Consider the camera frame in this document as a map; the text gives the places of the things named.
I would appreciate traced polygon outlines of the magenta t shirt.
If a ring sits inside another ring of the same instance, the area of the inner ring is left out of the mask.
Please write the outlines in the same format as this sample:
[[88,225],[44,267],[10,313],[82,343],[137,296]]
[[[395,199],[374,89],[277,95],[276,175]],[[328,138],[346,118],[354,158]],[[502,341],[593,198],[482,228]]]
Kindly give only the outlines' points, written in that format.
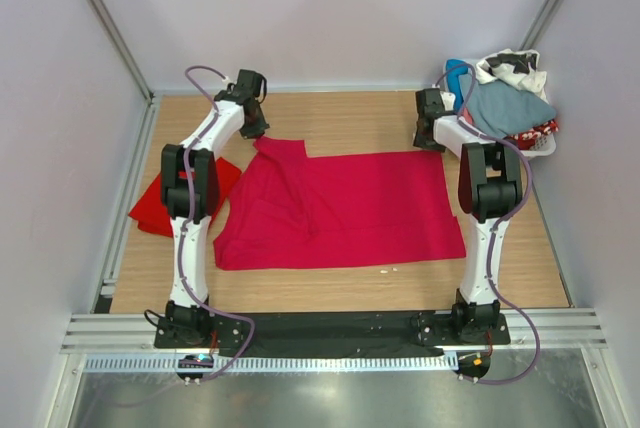
[[310,157],[258,139],[214,241],[226,271],[350,268],[462,259],[442,158],[405,151]]

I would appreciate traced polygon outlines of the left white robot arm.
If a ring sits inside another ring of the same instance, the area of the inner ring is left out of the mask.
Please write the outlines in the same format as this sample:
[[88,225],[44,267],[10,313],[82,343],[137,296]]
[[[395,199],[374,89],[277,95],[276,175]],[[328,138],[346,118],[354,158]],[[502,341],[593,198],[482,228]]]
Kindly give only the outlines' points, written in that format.
[[165,313],[156,323],[158,348],[198,348],[212,339],[206,242],[220,199],[216,161],[234,133],[257,139],[269,128],[261,107],[267,79],[261,73],[241,69],[231,79],[212,67],[194,65],[185,77],[210,108],[189,136],[161,152],[160,199],[169,216],[174,269]]

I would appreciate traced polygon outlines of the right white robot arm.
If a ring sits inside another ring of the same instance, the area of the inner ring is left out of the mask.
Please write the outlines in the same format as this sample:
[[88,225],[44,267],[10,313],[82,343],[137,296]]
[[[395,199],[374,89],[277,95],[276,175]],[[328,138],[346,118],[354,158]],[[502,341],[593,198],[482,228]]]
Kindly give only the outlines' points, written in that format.
[[458,204],[469,216],[466,265],[448,315],[423,321],[423,340],[506,345],[510,336],[498,287],[506,216],[523,200],[520,158],[513,149],[469,126],[453,111],[454,95],[437,87],[415,93],[413,145],[453,153],[459,161]]

